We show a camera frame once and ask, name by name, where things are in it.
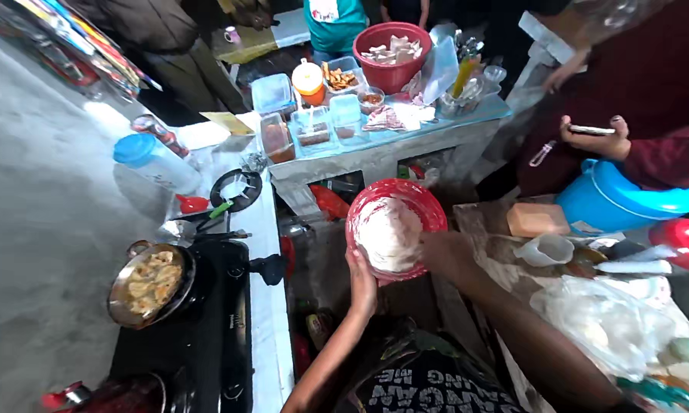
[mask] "black t-shirt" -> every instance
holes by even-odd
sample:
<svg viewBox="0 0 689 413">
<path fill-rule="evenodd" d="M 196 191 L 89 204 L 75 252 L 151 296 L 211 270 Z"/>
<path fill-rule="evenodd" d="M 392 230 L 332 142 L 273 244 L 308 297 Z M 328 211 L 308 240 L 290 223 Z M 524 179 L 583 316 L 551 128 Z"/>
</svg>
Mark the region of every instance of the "black t-shirt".
<svg viewBox="0 0 689 413">
<path fill-rule="evenodd" d="M 337 413 L 525 412 L 482 361 L 420 330 L 360 359 L 366 379 L 340 399 Z M 607 413 L 643 413 L 624 402 Z"/>
<path fill-rule="evenodd" d="M 420 0 L 383 0 L 388 15 L 393 21 L 404 21 L 418 25 L 421 20 Z"/>
</svg>

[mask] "frying pan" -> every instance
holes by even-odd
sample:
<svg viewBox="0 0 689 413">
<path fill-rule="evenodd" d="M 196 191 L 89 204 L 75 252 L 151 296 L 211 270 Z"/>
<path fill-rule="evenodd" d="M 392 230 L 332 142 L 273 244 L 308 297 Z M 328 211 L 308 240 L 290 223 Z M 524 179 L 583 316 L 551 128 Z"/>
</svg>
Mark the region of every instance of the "frying pan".
<svg viewBox="0 0 689 413">
<path fill-rule="evenodd" d="M 127 306 L 127 303 L 131 300 L 128 294 L 129 277 L 133 270 L 145 262 L 151 254 L 157 254 L 162 251 L 170 251 L 174 255 L 171 259 L 171 264 L 181 266 L 182 277 L 176 283 L 174 293 L 166 299 L 165 303 L 157 306 L 153 312 L 145 315 L 133 313 Z M 194 284 L 196 262 L 192 254 L 182 247 L 169 244 L 151 244 L 145 240 L 131 245 L 128 248 L 127 255 L 130 261 L 115 277 L 110 295 L 107 296 L 107 312 L 117 324 L 140 330 L 143 327 L 163 320 L 182 305 Z"/>
</svg>

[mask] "teal shirt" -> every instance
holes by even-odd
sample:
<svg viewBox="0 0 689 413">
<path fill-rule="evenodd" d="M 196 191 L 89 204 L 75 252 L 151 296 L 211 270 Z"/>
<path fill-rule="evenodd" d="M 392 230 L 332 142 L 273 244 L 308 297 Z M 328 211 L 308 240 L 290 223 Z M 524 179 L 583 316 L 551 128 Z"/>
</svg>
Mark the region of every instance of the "teal shirt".
<svg viewBox="0 0 689 413">
<path fill-rule="evenodd" d="M 303 13 L 319 52 L 351 52 L 355 37 L 367 28 L 360 0 L 304 0 Z"/>
</svg>

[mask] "gas stove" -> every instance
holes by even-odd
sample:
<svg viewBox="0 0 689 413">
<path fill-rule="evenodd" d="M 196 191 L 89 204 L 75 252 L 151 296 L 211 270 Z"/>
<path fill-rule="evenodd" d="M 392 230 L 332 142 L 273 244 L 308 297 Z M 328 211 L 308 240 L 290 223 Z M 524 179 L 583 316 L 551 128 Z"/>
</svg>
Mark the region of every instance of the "gas stove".
<svg viewBox="0 0 689 413">
<path fill-rule="evenodd" d="M 166 387 L 163 413 L 252 409 L 248 249 L 204 239 L 188 248 L 197 262 L 190 295 L 169 318 L 121 328 L 110 378 L 153 372 Z"/>
</svg>

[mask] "flour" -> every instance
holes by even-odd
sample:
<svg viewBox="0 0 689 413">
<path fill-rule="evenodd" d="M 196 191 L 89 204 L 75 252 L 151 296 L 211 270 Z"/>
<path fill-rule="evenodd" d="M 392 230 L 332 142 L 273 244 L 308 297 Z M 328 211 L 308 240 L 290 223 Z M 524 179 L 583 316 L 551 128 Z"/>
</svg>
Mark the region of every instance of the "flour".
<svg viewBox="0 0 689 413">
<path fill-rule="evenodd" d="M 403 201 L 380 198 L 368 202 L 358 215 L 356 228 L 355 241 L 367 251 L 374 268 L 401 273 L 416 263 L 423 226 Z"/>
</svg>

